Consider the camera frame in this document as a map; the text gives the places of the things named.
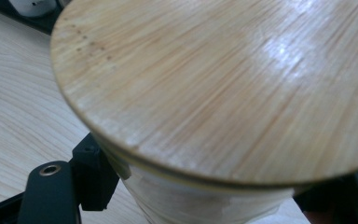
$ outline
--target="round wooden lid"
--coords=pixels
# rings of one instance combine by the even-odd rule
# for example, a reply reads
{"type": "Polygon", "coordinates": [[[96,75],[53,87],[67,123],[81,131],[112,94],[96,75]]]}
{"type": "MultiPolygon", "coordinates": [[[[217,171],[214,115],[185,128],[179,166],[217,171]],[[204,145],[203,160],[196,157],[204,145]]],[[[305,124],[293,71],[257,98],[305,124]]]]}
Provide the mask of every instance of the round wooden lid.
{"type": "Polygon", "coordinates": [[[51,59],[134,163],[239,186],[358,169],[358,1],[75,0],[51,59]]]}

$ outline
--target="white object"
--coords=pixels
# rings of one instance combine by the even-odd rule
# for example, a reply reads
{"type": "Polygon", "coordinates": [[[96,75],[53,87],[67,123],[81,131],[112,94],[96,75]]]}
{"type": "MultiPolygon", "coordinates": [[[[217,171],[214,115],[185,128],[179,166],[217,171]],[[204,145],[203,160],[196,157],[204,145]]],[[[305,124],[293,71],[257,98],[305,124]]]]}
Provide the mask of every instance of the white object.
{"type": "Polygon", "coordinates": [[[25,17],[40,17],[57,6],[55,0],[9,0],[11,5],[25,17]]]}
{"type": "Polygon", "coordinates": [[[310,222],[301,212],[300,208],[298,207],[295,200],[293,199],[285,200],[280,205],[278,211],[275,214],[262,217],[249,224],[286,224],[286,223],[310,224],[310,222]]]}
{"type": "Polygon", "coordinates": [[[248,223],[276,214],[281,203],[294,194],[290,188],[189,186],[185,182],[173,182],[132,165],[129,168],[131,176],[121,179],[151,224],[248,223]]]}

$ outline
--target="black clamp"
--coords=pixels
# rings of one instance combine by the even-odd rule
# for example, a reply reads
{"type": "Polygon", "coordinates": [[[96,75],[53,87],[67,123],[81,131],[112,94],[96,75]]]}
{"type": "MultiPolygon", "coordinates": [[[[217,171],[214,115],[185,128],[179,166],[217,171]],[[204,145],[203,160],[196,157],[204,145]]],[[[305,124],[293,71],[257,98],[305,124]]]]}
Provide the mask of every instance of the black clamp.
{"type": "Polygon", "coordinates": [[[69,161],[52,161],[35,168],[26,190],[0,203],[0,223],[79,224],[78,210],[103,211],[119,177],[88,134],[69,161]]]}

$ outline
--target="white cylindrical container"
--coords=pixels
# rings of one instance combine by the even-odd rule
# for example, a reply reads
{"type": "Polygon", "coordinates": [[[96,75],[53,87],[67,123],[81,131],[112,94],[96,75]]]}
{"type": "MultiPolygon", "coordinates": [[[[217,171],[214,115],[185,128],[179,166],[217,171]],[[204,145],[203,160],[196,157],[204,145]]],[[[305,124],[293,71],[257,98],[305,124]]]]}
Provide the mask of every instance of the white cylindrical container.
{"type": "Polygon", "coordinates": [[[24,17],[41,17],[53,11],[55,0],[9,0],[10,4],[24,17]]]}
{"type": "Polygon", "coordinates": [[[151,224],[243,224],[277,211],[294,195],[286,189],[231,189],[191,186],[131,166],[122,179],[151,224]]]}

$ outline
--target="light wood surface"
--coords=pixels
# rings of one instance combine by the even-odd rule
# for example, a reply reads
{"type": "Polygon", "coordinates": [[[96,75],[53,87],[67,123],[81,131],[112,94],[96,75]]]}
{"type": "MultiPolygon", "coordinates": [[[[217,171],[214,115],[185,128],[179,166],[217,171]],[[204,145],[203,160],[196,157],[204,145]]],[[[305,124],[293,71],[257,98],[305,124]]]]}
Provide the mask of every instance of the light wood surface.
{"type": "Polygon", "coordinates": [[[358,0],[74,0],[51,48],[69,105],[132,163],[235,186],[358,169],[358,0]]]}
{"type": "MultiPolygon", "coordinates": [[[[23,192],[37,166],[69,161],[89,132],[58,91],[49,40],[0,16],[0,202],[23,192]]],[[[295,205],[285,211],[298,214],[295,205]]],[[[85,224],[147,223],[121,181],[107,210],[82,212],[82,219],[85,224]]]]}

